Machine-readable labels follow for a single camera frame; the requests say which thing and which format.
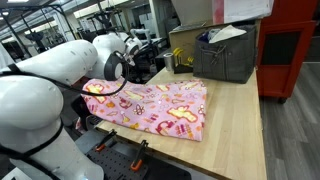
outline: black clamp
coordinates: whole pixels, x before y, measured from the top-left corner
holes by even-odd
[[[96,146],[96,151],[101,152],[106,147],[105,143],[109,141],[111,138],[113,138],[116,134],[117,132],[114,129],[112,129],[111,132],[109,132],[109,134],[107,134],[106,137],[104,137]]]
[[[142,162],[143,162],[143,157],[145,155],[145,150],[148,147],[148,144],[146,140],[143,140],[140,144],[140,148],[139,151],[137,153],[136,158],[134,159],[134,161],[131,164],[131,170],[133,170],[134,172],[137,172],[140,167],[142,166]]]

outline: wooden table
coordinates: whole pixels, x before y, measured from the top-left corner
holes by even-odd
[[[174,75],[164,68],[148,84],[194,78],[191,73]],[[208,96],[202,142],[150,134],[107,121],[99,128],[115,129],[119,136],[136,143],[145,139],[154,151],[218,179],[266,179],[256,74],[244,85],[203,82]]]

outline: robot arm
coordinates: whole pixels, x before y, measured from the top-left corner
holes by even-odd
[[[61,44],[16,65],[21,71],[67,85],[74,84],[83,76],[114,81],[122,74],[121,62],[126,60],[133,65],[132,57],[141,46],[139,39],[131,39],[125,33],[109,33],[96,37],[93,44],[85,40]]]
[[[149,29],[131,29],[130,33],[135,38],[138,38],[137,34],[145,34],[147,40],[142,40],[143,44],[152,42]]]
[[[84,75],[116,79],[122,72],[121,60],[130,60],[137,53],[136,48],[139,49],[138,41],[110,33],[97,37],[93,44],[84,40],[67,42],[16,66],[21,71],[68,85]],[[11,70],[0,70],[0,153],[4,148],[25,153],[55,137],[49,145],[28,158],[60,179],[102,180],[102,168],[84,156],[66,131],[61,130],[60,113],[64,103],[60,89],[45,79],[4,76],[1,74],[4,71]],[[50,179],[24,161],[10,161],[34,180]]]

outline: pink blanket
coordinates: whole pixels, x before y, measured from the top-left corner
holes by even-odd
[[[109,82],[92,79],[85,91],[110,93],[123,79]],[[130,82],[118,94],[85,96],[90,112],[113,123],[163,136],[201,141],[207,89],[200,80],[165,85],[138,85]]]

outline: red cabinet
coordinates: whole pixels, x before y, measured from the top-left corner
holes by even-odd
[[[318,0],[274,0],[272,15],[263,19],[263,24],[288,24],[310,21]]]
[[[259,34],[257,79],[260,96],[290,97],[315,28],[317,0],[275,0]]]
[[[261,96],[291,96],[314,27],[313,21],[261,26],[257,62]]]

